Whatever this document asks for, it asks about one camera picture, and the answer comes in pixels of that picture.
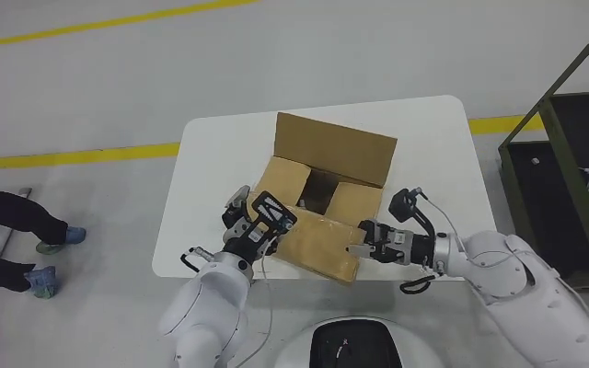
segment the gray floor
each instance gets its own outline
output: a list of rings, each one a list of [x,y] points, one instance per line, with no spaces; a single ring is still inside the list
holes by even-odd
[[[497,227],[509,233],[513,226],[495,154],[502,137],[474,139]],[[6,259],[55,264],[64,286],[50,301],[0,290],[1,367],[168,367],[172,349],[158,336],[156,322],[184,281],[156,277],[151,258],[173,166],[174,158],[159,158],[0,170],[3,189],[32,186],[33,200],[89,230],[85,243],[52,257],[35,253],[33,235],[16,234],[11,240]],[[365,314],[413,329],[448,366],[528,366],[463,282],[438,282],[416,296],[401,294],[391,282],[345,288],[333,282],[280,281],[272,288],[275,327],[249,367],[266,366],[283,340],[303,326]],[[256,284],[248,299],[251,339],[236,361],[263,339],[266,307],[263,284]]]

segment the box flap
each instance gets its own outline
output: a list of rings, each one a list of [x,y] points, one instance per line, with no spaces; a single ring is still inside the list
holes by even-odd
[[[382,188],[396,145],[385,135],[279,112],[274,155]]]
[[[376,217],[383,190],[341,182],[335,189],[325,216],[350,226]]]
[[[285,206],[296,206],[310,173],[310,167],[273,156],[254,191],[267,190]]]
[[[360,263],[345,248],[360,244],[365,232],[303,209],[291,211],[298,220],[274,257],[338,282],[352,283]]]

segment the person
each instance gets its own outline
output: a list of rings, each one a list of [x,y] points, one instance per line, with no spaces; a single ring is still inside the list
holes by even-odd
[[[0,191],[0,224],[33,233],[40,239],[37,251],[44,255],[55,254],[66,245],[79,244],[86,238],[86,229],[70,226],[51,216],[38,203],[4,191]],[[0,259],[0,287],[18,293],[30,291],[42,299],[51,298],[59,287],[55,267],[35,270],[35,266]]]

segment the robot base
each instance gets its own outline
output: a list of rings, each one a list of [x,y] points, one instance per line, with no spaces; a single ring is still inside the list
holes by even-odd
[[[286,341],[273,366],[444,367],[423,339],[394,322],[370,316],[332,318],[303,329]]]

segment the black cable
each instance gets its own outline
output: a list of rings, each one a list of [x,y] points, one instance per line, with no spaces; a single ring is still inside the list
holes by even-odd
[[[430,285],[432,284],[430,281],[435,280],[435,275],[425,276],[418,280],[414,280],[412,282],[404,282],[399,286],[399,289],[407,295],[415,295],[416,293],[423,293],[427,289],[429,289]],[[412,288],[415,286],[419,286],[423,284],[423,286],[417,290],[410,290],[408,288]]]
[[[190,248],[188,249],[188,252],[184,253],[183,255],[180,256],[180,260],[182,261],[182,263],[184,263],[184,265],[186,267],[188,267],[189,269],[195,271],[196,273],[200,272],[201,270],[198,269],[198,267],[194,266],[192,263],[188,262],[188,260],[186,259],[186,257],[192,253],[194,251],[194,248]]]

